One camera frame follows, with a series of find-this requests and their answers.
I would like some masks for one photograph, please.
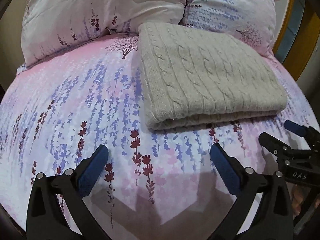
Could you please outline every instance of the lavender print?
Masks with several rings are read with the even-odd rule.
[[[28,132],[28,128],[25,128],[25,130],[24,130],[24,132],[23,132],[23,134],[22,134],[22,138],[21,138],[21,140],[20,140],[20,142],[19,142],[19,161],[20,161],[20,159],[21,159],[22,148],[23,148],[24,141],[25,141],[25,139],[26,139],[26,134],[27,134],[27,132]]]
[[[113,20],[112,20],[112,25],[116,24],[117,19],[118,19],[118,17],[116,15],[116,8],[115,8],[115,14],[114,14],[114,17],[113,17]]]
[[[78,149],[76,151],[76,159],[75,159],[75,164],[76,164],[76,167],[78,166],[78,164],[80,163],[81,159],[82,159],[82,150],[83,150],[83,147],[84,147],[84,139],[83,139],[83,136],[86,134],[86,131],[87,131],[87,122],[84,121],[82,122],[82,124],[80,125],[80,127],[82,128],[82,130],[79,131],[78,135],[81,136],[80,140],[78,141]]]
[[[42,126],[43,126],[44,121],[45,121],[45,119],[46,119],[46,117],[47,117],[47,115],[48,115],[48,111],[52,108],[54,102],[55,102],[55,101],[52,100],[51,103],[49,104],[48,108],[47,108],[47,111],[46,111],[46,112],[42,112],[42,113],[40,114],[40,118],[38,119],[37,126],[36,126],[36,130],[35,130],[35,135],[33,136],[33,141],[32,141],[32,144],[31,144],[31,148],[30,148],[29,155],[31,154],[32,147],[33,147],[33,143],[34,143],[34,141],[37,139],[37,134],[38,134],[38,133],[39,133],[39,135],[38,135],[38,139],[39,139]]]
[[[75,33],[73,32],[72,27],[70,27],[70,33],[71,33],[71,36],[72,36],[73,40],[76,41],[77,37],[76,37]]]
[[[109,182],[108,185],[108,189],[107,189],[107,193],[108,193],[108,203],[110,203],[111,207],[110,207],[110,220],[111,220],[111,227],[113,228],[113,221],[112,221],[112,208],[115,206],[115,204],[113,203],[113,200],[115,199],[115,197],[113,196],[113,192],[115,192],[115,188],[113,188],[111,186],[111,181],[113,181],[114,178],[114,172],[112,171],[113,167],[112,167],[112,163],[106,163],[105,167],[104,167],[105,171],[107,172],[105,176],[105,181]]]
[[[141,146],[140,138],[138,137],[139,136],[138,130],[131,131],[130,136],[132,138],[134,138],[134,141],[131,142],[130,147],[132,149],[135,149],[134,156],[133,156],[132,160],[133,160],[134,164],[136,164],[138,167],[141,166],[141,162],[146,165],[146,167],[142,168],[142,170],[143,170],[142,174],[148,177],[146,189],[149,192],[149,201],[152,204],[154,204],[155,200],[153,199],[153,194],[155,193],[155,187],[154,187],[155,183],[153,182],[153,180],[150,179],[150,174],[153,174],[153,170],[152,170],[153,166],[150,163],[151,162],[150,155],[143,156],[140,154],[140,152],[138,152],[138,147]],[[135,173],[138,174],[139,176],[141,175],[141,172],[138,168],[135,170]]]
[[[31,186],[33,186],[33,183],[35,182],[35,174],[36,174],[36,166],[37,166],[37,162],[34,161],[33,162],[33,166],[32,166],[32,177],[31,177]]]

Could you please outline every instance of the floral bedsheet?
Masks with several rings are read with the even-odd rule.
[[[0,105],[0,203],[22,228],[36,174],[75,168],[104,144],[108,163],[84,202],[112,239],[207,239],[235,200],[210,161],[212,144],[244,167],[273,173],[277,164],[259,145],[260,133],[306,148],[284,121],[319,130],[303,93],[274,57],[265,60],[288,94],[278,116],[148,130],[137,39],[105,36],[20,73],[8,89]],[[58,200],[78,231],[63,196]]]

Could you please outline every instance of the flower print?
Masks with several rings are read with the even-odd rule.
[[[133,142],[131,142],[131,146],[130,147],[132,149],[135,149],[135,148],[137,148],[139,146],[140,146],[140,138],[137,137],[137,138],[135,138],[135,140]]]
[[[148,190],[148,193],[149,193],[149,201],[152,204],[154,204],[155,200],[153,199],[153,194],[155,192],[155,188],[154,188],[153,180],[150,179],[150,174],[153,174],[153,171],[152,171],[153,166],[150,163],[151,162],[150,155],[142,156],[140,154],[140,152],[138,152],[138,147],[141,146],[141,144],[140,144],[141,141],[140,141],[140,138],[138,137],[139,136],[139,130],[132,130],[130,136],[132,138],[134,138],[134,141],[131,142],[130,147],[132,149],[135,149],[135,152],[133,154],[132,160],[133,160],[134,164],[136,164],[138,167],[141,166],[141,162],[146,165],[146,167],[142,168],[143,169],[143,173],[142,174],[148,177],[147,184],[146,184],[146,189]],[[139,168],[136,168],[134,173],[138,174],[138,176],[141,175],[141,171],[139,170]]]
[[[73,40],[76,41],[76,40],[77,40],[77,37],[76,37],[76,35],[74,34],[72,27],[70,27],[70,33],[71,33],[71,36],[72,36]]]
[[[13,133],[12,133],[13,140],[11,141],[11,143],[13,143],[13,144],[16,142],[16,139],[17,139],[17,135],[18,135],[18,131],[19,131],[19,122],[20,122],[21,116],[22,116],[22,114],[18,115],[18,117],[16,119],[16,123],[13,126]]]
[[[37,166],[37,162],[33,161],[31,186],[33,186],[33,184],[34,184],[34,179],[35,179],[34,175],[36,174],[36,166]]]
[[[26,138],[27,131],[28,131],[28,128],[25,128],[25,130],[23,131],[21,140],[19,142],[19,160],[20,160],[20,157],[21,157],[21,154],[22,154],[23,143],[24,143],[24,140]]]
[[[142,156],[142,162],[145,164],[145,165],[148,165],[150,163],[150,155],[145,155],[145,156]]]
[[[93,11],[93,8],[91,8],[91,12],[92,12],[92,18],[91,18],[91,25],[94,26],[95,24],[95,14],[94,14],[94,11]]]
[[[80,127],[82,128],[81,130],[79,130],[79,133],[78,135],[81,136],[80,140],[78,141],[78,149],[76,151],[76,159],[75,159],[75,163],[76,163],[76,167],[79,163],[79,161],[81,160],[82,158],[82,150],[83,150],[83,147],[84,147],[84,139],[83,139],[83,136],[86,134],[86,131],[87,131],[87,128],[86,128],[86,125],[87,125],[87,122],[84,121],[81,123]]]
[[[46,111],[46,112],[42,112],[42,113],[40,114],[40,118],[38,119],[38,122],[37,122],[37,127],[36,127],[36,130],[35,130],[35,135],[33,136],[33,141],[32,141],[32,144],[31,144],[31,149],[30,149],[29,154],[31,154],[31,150],[32,150],[32,147],[33,147],[33,143],[34,143],[34,141],[36,140],[38,133],[39,133],[38,139],[39,139],[39,137],[40,137],[40,133],[41,133],[41,130],[42,130],[42,126],[43,126],[44,121],[45,121],[45,119],[46,119],[46,117],[47,117],[47,115],[48,115],[48,111],[52,108],[54,102],[55,102],[55,101],[52,100],[52,101],[50,102],[49,106],[47,107],[47,111]]]
[[[134,153],[134,157],[132,158],[133,162],[137,164],[139,167],[141,165],[141,159],[140,159],[141,156],[142,155],[140,153]]]
[[[116,15],[114,15],[113,20],[112,20],[112,25],[115,25],[115,24],[116,24],[117,18],[118,18],[118,17],[117,17]]]
[[[245,157],[246,147],[244,146],[242,127],[241,127],[239,121],[234,121],[234,122],[230,122],[230,123],[233,125],[233,131],[236,132],[238,135],[238,141],[241,143],[241,148],[243,149],[243,153],[244,153],[244,157]]]
[[[139,131],[138,130],[133,130],[131,131],[131,135],[132,138],[137,138],[139,136]]]
[[[96,16],[96,24],[95,24],[95,27],[96,27],[96,31],[98,31],[98,30],[100,29],[98,15]]]
[[[142,174],[146,176],[153,174],[152,168],[153,168],[152,164],[148,164],[146,168],[142,168],[144,170]]]
[[[216,132],[215,132],[214,128],[211,128],[209,130],[209,135],[213,137],[214,143],[218,143],[219,142],[219,140],[216,138]]]
[[[114,172],[111,171],[109,172],[109,174],[104,175],[106,178],[104,179],[105,181],[111,182],[112,180],[114,180],[113,176],[114,176]]]
[[[216,134],[216,132],[214,131],[214,128],[212,128],[211,130],[209,130],[209,135],[210,136],[214,136]]]
[[[106,182],[109,182],[108,185],[108,189],[107,189],[107,193],[108,193],[108,197],[110,198],[110,200],[108,200],[108,203],[111,204],[110,207],[110,220],[111,220],[111,227],[113,228],[113,220],[112,220],[112,208],[115,206],[114,203],[112,203],[112,201],[115,199],[115,197],[113,196],[113,192],[116,190],[111,186],[111,181],[114,180],[114,172],[112,171],[113,167],[112,167],[112,163],[106,163],[105,165],[105,171],[108,172],[108,174],[104,175],[106,178],[104,179]]]
[[[107,163],[104,169],[105,169],[106,171],[110,172],[110,171],[112,171],[112,168],[113,168],[113,167],[112,167],[112,163]]]
[[[56,176],[59,175],[60,173],[61,173],[61,167],[59,166],[59,167],[57,168]]]
[[[59,34],[57,34],[57,35],[58,35],[58,40],[59,40],[60,44],[61,44],[62,46],[67,46],[67,47],[69,47],[68,43],[67,43],[65,40],[62,40],[62,39],[60,38]]]

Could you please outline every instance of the folded blanket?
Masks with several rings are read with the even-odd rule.
[[[261,56],[228,34],[167,23],[139,27],[148,128],[276,115],[284,88]]]

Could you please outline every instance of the pillow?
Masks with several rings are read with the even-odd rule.
[[[107,33],[148,21],[178,24],[186,0],[27,0],[21,47],[26,66]]]
[[[187,0],[182,24],[229,33],[266,56],[274,44],[275,1]]]

